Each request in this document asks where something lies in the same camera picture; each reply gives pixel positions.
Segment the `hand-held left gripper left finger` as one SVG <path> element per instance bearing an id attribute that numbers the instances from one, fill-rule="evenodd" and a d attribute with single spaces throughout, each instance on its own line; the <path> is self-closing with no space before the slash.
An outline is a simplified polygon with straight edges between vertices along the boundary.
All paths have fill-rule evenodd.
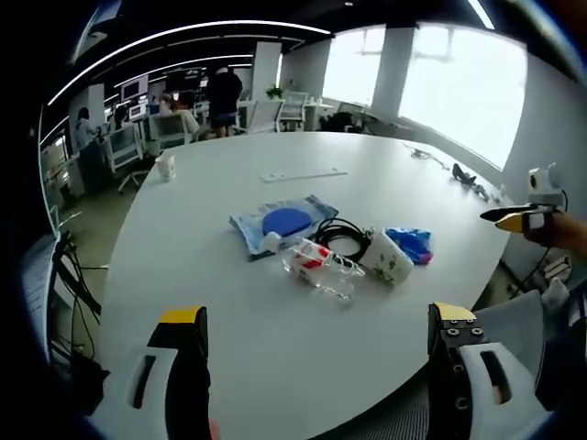
<path id="1" fill-rule="evenodd" d="M 104 439 L 210 439 L 207 310 L 164 313 L 110 369 L 90 421 Z"/>

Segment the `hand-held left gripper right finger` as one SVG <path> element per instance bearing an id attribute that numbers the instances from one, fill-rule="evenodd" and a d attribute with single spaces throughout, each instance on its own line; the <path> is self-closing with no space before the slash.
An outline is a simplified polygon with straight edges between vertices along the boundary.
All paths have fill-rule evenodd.
<path id="1" fill-rule="evenodd" d="M 428 306 L 428 439 L 527 439 L 540 425 L 530 371 L 468 309 Z"/>

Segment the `person's right hand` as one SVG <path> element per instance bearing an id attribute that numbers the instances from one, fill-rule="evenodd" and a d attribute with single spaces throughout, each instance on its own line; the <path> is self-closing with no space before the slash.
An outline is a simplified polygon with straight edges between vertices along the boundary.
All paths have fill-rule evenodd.
<path id="1" fill-rule="evenodd" d="M 544 225 L 531 228 L 524 237 L 545 248 L 569 251 L 586 261 L 586 222 L 569 214 L 553 212 L 544 214 Z"/>

